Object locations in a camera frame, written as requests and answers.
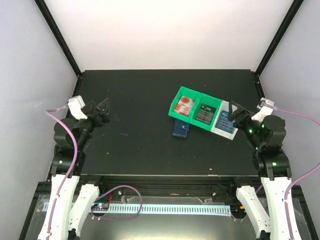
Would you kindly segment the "white bin with blue cards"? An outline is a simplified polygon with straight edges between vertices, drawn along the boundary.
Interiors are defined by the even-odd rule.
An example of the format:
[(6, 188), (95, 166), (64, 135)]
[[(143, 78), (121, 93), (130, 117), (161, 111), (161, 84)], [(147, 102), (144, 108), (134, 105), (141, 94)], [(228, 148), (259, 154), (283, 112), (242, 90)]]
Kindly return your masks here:
[(238, 129), (234, 127), (235, 120), (229, 121), (228, 117), (229, 102), (222, 100), (210, 132), (226, 139), (233, 140)]

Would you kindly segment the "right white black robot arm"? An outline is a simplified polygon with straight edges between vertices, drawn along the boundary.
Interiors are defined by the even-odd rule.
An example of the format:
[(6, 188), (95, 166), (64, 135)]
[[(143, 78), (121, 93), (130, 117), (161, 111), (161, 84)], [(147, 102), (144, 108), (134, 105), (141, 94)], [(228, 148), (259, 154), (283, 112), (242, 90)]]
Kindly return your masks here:
[(228, 187), (227, 195), (244, 206), (256, 239), (299, 240), (290, 189), (292, 173), (289, 159), (282, 150), (286, 123), (272, 114), (274, 106), (270, 100), (262, 98), (258, 109), (253, 112), (231, 101), (228, 120), (244, 131), (254, 148), (253, 164), (265, 191), (268, 211), (250, 184), (234, 184)]

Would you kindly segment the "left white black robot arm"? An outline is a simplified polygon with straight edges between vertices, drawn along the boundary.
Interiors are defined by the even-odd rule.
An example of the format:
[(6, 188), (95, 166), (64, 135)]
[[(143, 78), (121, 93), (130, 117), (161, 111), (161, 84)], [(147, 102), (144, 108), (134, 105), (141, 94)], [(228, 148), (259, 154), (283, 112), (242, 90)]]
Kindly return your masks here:
[(89, 177), (81, 185), (78, 197), (74, 198), (92, 133), (110, 122), (110, 102), (106, 98), (98, 104), (85, 103), (78, 95), (45, 113), (56, 121), (53, 128), (55, 147), (50, 168), (50, 198), (37, 238), (78, 240), (92, 204), (108, 192), (101, 177)]

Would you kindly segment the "red white card stack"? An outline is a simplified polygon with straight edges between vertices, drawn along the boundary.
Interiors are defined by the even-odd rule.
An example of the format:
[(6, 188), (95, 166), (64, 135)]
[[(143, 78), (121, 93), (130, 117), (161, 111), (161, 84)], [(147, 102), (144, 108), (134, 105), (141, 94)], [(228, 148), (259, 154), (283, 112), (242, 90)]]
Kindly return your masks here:
[(192, 99), (192, 98), (189, 98), (186, 96), (182, 96), (179, 99), (179, 101), (173, 111), (175, 113), (178, 113), (180, 115), (188, 117), (194, 104), (195, 104), (195, 101), (196, 101), (195, 99)]

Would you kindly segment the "green bin with black cards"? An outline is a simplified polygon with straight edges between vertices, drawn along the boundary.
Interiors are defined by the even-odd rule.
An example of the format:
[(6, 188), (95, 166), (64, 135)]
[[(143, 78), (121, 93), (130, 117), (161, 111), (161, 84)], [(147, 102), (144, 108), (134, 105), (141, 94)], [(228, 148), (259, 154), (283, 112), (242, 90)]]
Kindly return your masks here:
[(210, 132), (221, 104), (221, 99), (201, 93), (192, 108), (189, 123)]

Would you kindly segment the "blue card holder wallet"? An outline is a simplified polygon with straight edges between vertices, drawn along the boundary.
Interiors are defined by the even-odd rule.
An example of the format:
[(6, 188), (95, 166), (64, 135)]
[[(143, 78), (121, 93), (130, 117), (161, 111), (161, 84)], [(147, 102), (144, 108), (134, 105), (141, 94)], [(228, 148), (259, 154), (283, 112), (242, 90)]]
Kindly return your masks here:
[(172, 135), (178, 138), (187, 138), (188, 132), (190, 130), (190, 125), (180, 119), (175, 119), (173, 125)]

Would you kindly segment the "green bin with red cards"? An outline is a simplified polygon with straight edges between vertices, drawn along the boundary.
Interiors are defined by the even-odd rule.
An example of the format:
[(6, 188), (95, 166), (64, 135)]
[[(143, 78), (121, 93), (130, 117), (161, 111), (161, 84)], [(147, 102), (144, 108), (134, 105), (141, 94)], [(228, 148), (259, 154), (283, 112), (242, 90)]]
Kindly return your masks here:
[(200, 97), (199, 91), (181, 86), (170, 104), (168, 115), (189, 123)]

